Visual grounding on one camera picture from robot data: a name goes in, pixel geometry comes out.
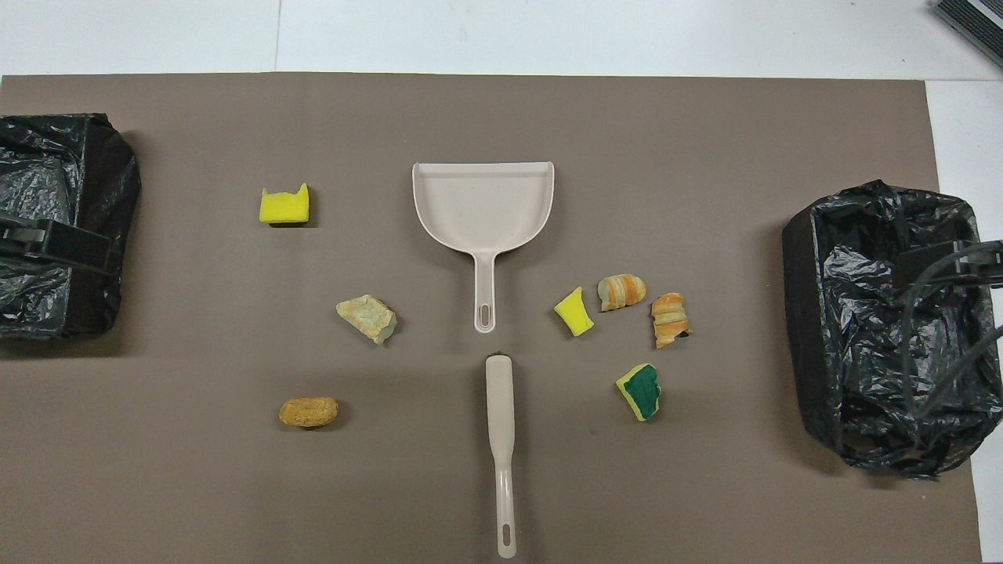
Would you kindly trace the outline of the notched yellow sponge piece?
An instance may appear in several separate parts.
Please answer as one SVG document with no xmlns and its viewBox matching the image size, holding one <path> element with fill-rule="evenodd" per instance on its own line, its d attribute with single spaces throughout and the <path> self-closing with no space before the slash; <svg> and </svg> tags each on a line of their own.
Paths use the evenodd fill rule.
<svg viewBox="0 0 1003 564">
<path fill-rule="evenodd" d="M 310 189 L 301 183 L 295 192 L 262 190 L 259 221 L 267 225 L 305 224 L 310 221 Z"/>
</svg>

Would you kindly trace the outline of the brown paper table mat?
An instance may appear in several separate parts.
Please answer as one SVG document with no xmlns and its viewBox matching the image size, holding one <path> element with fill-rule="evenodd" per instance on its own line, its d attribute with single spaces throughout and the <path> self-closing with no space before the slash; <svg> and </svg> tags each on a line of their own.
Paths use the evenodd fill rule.
<svg viewBox="0 0 1003 564">
<path fill-rule="evenodd" d="M 378 74 L 8 76 L 0 114 L 104 112 L 143 189 L 121 315 L 0 342 L 0 564 L 490 564 L 483 364 L 513 360 L 517 563 L 967 562 L 967 465 L 846 467 L 800 422 L 781 230 L 882 179 L 937 189 L 907 81 Z M 417 218 L 416 163 L 556 168 L 540 234 L 473 261 Z M 259 221 L 310 189 L 310 221 Z M 647 296 L 601 312 L 599 280 Z M 595 326 L 554 306 L 576 287 Z M 691 332 L 655 349 L 677 292 Z M 335 307 L 396 313 L 375 344 Z M 638 421 L 615 386 L 652 364 Z M 330 396 L 336 421 L 278 420 Z"/>
</svg>

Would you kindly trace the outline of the black bag lined bin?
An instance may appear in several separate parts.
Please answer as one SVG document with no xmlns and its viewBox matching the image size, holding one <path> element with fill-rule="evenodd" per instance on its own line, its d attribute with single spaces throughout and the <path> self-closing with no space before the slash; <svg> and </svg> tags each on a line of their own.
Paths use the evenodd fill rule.
<svg viewBox="0 0 1003 564">
<path fill-rule="evenodd" d="M 952 283 L 957 240 L 980 243 L 968 202 L 883 181 L 782 229 L 800 418 L 850 467 L 935 479 L 1003 424 L 1003 325 L 988 287 Z M 896 257 L 923 246 L 953 252 L 897 287 Z"/>
<path fill-rule="evenodd" d="M 0 255 L 0 339 L 114 327 L 140 193 L 139 158 L 105 114 L 0 115 L 0 211 L 103 235 L 118 253 L 107 274 Z"/>
</svg>

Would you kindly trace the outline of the pale bread chunk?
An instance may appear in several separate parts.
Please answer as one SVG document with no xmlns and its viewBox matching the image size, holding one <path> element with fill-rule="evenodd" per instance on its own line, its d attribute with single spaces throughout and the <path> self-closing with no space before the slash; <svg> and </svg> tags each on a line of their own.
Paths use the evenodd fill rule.
<svg viewBox="0 0 1003 564">
<path fill-rule="evenodd" d="M 386 342 L 397 328 L 396 313 L 371 294 L 342 301 L 335 311 L 375 344 Z"/>
</svg>

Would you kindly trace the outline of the brown bread roll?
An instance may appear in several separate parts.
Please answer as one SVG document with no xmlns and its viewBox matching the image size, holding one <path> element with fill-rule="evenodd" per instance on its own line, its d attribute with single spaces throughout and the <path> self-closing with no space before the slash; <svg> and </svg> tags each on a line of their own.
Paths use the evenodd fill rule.
<svg viewBox="0 0 1003 564">
<path fill-rule="evenodd" d="M 278 411 L 278 420 L 294 428 L 321 428 L 336 421 L 339 403 L 330 396 L 301 396 L 288 399 Z"/>
</svg>

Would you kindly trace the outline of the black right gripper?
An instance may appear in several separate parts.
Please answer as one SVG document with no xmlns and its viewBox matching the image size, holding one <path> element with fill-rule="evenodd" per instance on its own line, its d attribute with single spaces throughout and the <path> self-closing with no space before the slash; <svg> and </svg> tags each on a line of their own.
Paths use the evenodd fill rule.
<svg viewBox="0 0 1003 564">
<path fill-rule="evenodd" d="M 952 267 L 952 283 L 970 287 L 1003 287 L 1003 240 L 982 243 L 957 240 L 958 256 Z M 925 269 L 953 252 L 952 246 L 923 246 L 896 257 L 896 286 L 910 287 Z"/>
</svg>

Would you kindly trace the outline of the small yellow sponge wedge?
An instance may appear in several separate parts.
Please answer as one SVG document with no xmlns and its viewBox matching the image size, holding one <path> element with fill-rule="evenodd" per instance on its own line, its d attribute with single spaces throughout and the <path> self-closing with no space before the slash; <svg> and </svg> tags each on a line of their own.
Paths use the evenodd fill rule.
<svg viewBox="0 0 1003 564">
<path fill-rule="evenodd" d="M 588 314 L 583 293 L 583 287 L 576 287 L 554 306 L 555 314 L 561 318 L 573 337 L 580 337 L 595 326 Z"/>
</svg>

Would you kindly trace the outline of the beige hand brush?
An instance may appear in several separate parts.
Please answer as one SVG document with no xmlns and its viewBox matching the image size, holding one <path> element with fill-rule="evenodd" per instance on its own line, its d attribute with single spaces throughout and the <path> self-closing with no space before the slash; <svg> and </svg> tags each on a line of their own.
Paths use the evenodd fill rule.
<svg viewBox="0 0 1003 564">
<path fill-rule="evenodd" d="M 515 453 L 515 382 L 512 360 L 495 353 L 486 360 L 488 442 L 494 461 L 495 514 L 498 556 L 512 559 L 517 553 L 515 490 L 512 459 Z"/>
</svg>

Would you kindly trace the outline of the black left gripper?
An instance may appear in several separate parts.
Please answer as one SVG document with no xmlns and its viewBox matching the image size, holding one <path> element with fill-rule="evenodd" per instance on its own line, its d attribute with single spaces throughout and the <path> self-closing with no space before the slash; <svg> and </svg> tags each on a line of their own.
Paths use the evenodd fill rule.
<svg viewBox="0 0 1003 564">
<path fill-rule="evenodd" d="M 48 256 L 43 253 L 48 237 Z M 98 273 L 118 270 L 118 253 L 108 237 L 64 222 L 28 219 L 0 211 L 0 255 L 68 264 Z"/>
</svg>

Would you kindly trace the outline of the beige plastic dustpan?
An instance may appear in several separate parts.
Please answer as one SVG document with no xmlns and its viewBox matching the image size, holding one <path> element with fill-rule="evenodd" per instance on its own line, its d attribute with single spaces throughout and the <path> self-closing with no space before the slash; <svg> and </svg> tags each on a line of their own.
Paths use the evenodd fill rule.
<svg viewBox="0 0 1003 564">
<path fill-rule="evenodd" d="M 497 326 L 495 262 L 547 225 L 556 168 L 541 163 L 416 163 L 413 203 L 420 224 L 440 245 L 473 261 L 473 326 Z"/>
</svg>

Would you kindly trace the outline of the grey ribbed device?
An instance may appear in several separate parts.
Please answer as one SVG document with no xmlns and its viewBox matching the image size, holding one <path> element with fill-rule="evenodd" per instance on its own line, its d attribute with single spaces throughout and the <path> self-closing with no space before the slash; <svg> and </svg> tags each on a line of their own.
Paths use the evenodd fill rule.
<svg viewBox="0 0 1003 564">
<path fill-rule="evenodd" d="M 932 11 L 1003 68 L 1003 0 L 931 0 Z"/>
</svg>

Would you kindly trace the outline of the green and yellow sponge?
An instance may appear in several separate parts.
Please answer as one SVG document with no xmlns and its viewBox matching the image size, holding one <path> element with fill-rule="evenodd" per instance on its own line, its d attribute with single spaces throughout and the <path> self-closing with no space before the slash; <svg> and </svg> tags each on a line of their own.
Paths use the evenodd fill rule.
<svg viewBox="0 0 1003 564">
<path fill-rule="evenodd" d="M 643 363 L 632 367 L 627 374 L 617 378 L 615 386 L 638 421 L 649 421 L 658 414 L 662 389 L 658 382 L 658 371 L 652 364 Z"/>
</svg>

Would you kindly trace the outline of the orange striped croissant piece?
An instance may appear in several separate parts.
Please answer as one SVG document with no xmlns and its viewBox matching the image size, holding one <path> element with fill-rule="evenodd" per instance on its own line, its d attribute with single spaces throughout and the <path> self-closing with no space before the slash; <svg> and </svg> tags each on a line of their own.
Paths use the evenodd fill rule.
<svg viewBox="0 0 1003 564">
<path fill-rule="evenodd" d="M 609 312 L 641 302 L 647 296 L 647 283 L 631 273 L 605 277 L 597 284 L 599 310 Z"/>
<path fill-rule="evenodd" d="M 651 306 L 655 349 L 663 349 L 678 338 L 690 335 L 691 327 L 685 310 L 685 298 L 677 292 L 663 294 Z"/>
</svg>

